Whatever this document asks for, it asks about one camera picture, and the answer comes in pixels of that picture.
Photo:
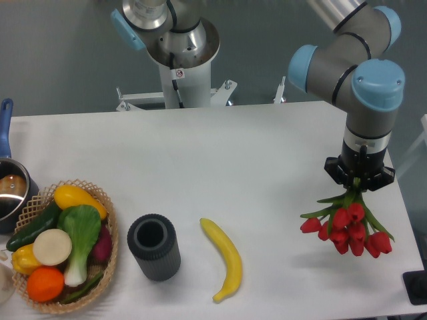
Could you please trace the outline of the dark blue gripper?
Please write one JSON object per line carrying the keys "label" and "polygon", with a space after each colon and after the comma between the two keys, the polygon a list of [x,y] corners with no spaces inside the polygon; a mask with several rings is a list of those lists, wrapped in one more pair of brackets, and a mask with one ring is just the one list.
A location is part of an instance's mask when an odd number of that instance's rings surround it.
{"label": "dark blue gripper", "polygon": [[368,153],[367,146],[350,148],[344,141],[339,157],[327,157],[324,169],[339,185],[351,187],[360,179],[362,190],[376,191],[394,182],[395,169],[384,166],[386,149]]}

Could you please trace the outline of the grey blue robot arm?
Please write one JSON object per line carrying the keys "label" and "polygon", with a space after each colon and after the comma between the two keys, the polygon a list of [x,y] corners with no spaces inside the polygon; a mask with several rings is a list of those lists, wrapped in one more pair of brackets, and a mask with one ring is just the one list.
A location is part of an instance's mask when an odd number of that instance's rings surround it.
{"label": "grey blue robot arm", "polygon": [[[405,74],[381,59],[401,32],[399,16],[365,1],[311,1],[310,7],[334,32],[327,48],[300,47],[287,77],[297,88],[343,110],[342,151],[326,159],[330,177],[346,188],[375,191],[394,181],[384,165]],[[225,89],[211,88],[211,61],[220,48],[216,28],[200,13],[199,1],[124,1],[111,13],[119,36],[132,49],[146,50],[157,63],[168,109],[225,105]]]}

